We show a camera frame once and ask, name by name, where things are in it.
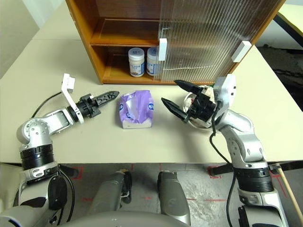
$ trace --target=cable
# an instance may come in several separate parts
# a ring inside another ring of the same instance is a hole
[[[216,146],[214,145],[214,143],[213,143],[213,137],[216,136],[216,128],[215,128],[215,121],[214,121],[214,119],[215,119],[215,117],[216,117],[216,115],[217,115],[217,113],[218,113],[218,111],[219,111],[219,109],[220,109],[220,108],[219,108],[219,104],[220,104],[220,101],[218,101],[217,108],[216,108],[216,110],[215,110],[215,112],[214,112],[214,114],[213,114],[213,116],[212,116],[212,128],[213,128],[213,133],[212,133],[212,134],[210,135],[210,137],[209,137],[209,142],[210,142],[210,144],[213,146],[213,148],[215,149],[215,151],[218,153],[218,155],[220,155],[221,158],[223,158],[225,162],[230,163],[230,162],[227,160],[227,158],[224,157],[223,154],[221,154],[221,152],[217,149],[217,147],[216,147]]]
[[[68,183],[71,186],[71,210],[70,210],[70,214],[68,215],[67,221],[69,222],[71,220],[72,217],[72,213],[74,211],[74,207],[75,207],[75,187],[73,185],[73,183],[71,182],[70,178],[65,174],[65,172],[63,172],[61,169],[59,169],[60,173],[66,178],[66,180],[68,181]]]
[[[60,212],[60,216],[59,216],[57,225],[60,225],[60,222],[61,222],[61,219],[62,219],[62,216],[63,216],[63,211],[64,211],[64,207],[62,207],[62,209],[61,209],[61,212]]]
[[[44,101],[39,105],[39,107],[36,109],[36,111],[34,112],[34,114],[32,115],[31,118],[34,118],[34,117],[36,116],[36,114],[38,113],[38,111],[42,108],[42,106],[43,106],[48,100],[54,98],[55,96],[57,96],[57,95],[59,95],[59,94],[61,94],[61,92],[58,92],[58,93],[56,93],[56,94],[50,96],[50,97],[47,98],[46,100],[44,100]]]
[[[229,224],[230,227],[232,227],[232,223],[231,223],[231,218],[229,217],[229,203],[231,201],[232,191],[233,191],[233,187],[235,185],[235,182],[236,182],[236,174],[235,174],[235,172],[233,172],[232,184],[231,184],[231,187],[229,189],[227,202],[226,202],[226,216],[227,216],[227,221],[228,221],[228,224]]]

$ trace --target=white jar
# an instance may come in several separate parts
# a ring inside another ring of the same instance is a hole
[[[132,48],[128,51],[130,73],[133,77],[144,74],[144,51],[141,48]]]
[[[148,75],[154,76],[157,74],[158,62],[157,62],[157,47],[151,47],[147,51],[147,66],[146,72]]]

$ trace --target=jar lid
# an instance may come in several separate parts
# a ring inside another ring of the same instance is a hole
[[[157,47],[151,47],[147,51],[147,57],[151,60],[157,60]]]
[[[144,51],[141,48],[132,48],[128,51],[128,58],[133,61],[144,59]]]

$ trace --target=purple tissue package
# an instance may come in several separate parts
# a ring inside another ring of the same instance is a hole
[[[148,90],[138,90],[121,96],[119,115],[124,129],[150,128],[153,111],[153,99]]]

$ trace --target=table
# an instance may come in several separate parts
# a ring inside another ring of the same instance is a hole
[[[284,4],[275,16],[276,21],[303,47],[303,6]]]
[[[182,123],[161,103],[165,97],[178,104],[186,92],[177,86],[100,85],[65,3],[35,35],[1,80],[0,161],[19,163],[17,128],[42,101],[58,92],[64,73],[76,78],[75,101],[109,90],[121,94],[148,89],[155,102],[153,127],[123,130],[114,102],[102,114],[53,135],[55,159],[60,163],[218,163],[223,160],[209,144],[209,132]],[[232,110],[255,125],[268,161],[303,159],[303,114],[256,47],[234,71],[237,95]],[[38,113],[67,106],[57,96]],[[222,135],[214,138],[229,158]]]

